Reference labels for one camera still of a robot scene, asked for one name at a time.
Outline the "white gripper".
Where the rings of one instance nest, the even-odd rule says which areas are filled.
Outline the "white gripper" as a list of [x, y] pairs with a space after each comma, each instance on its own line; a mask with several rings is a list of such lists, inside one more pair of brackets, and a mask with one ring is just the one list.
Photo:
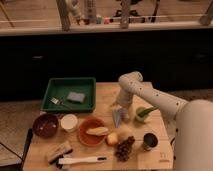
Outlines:
[[128, 110], [126, 108], [129, 108], [132, 105], [132, 101], [133, 101], [132, 93], [124, 89], [121, 89], [119, 91], [118, 96], [116, 97], [116, 103], [124, 108], [115, 109], [112, 112], [112, 117], [116, 128], [119, 127], [122, 121], [129, 120]]

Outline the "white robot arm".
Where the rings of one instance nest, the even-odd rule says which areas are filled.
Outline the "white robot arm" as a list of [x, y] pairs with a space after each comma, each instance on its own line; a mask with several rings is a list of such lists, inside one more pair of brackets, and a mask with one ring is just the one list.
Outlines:
[[213, 171], [213, 102], [187, 101], [143, 85], [140, 72], [123, 74], [116, 102], [129, 108], [133, 96], [144, 99], [160, 111], [176, 117], [175, 171]]

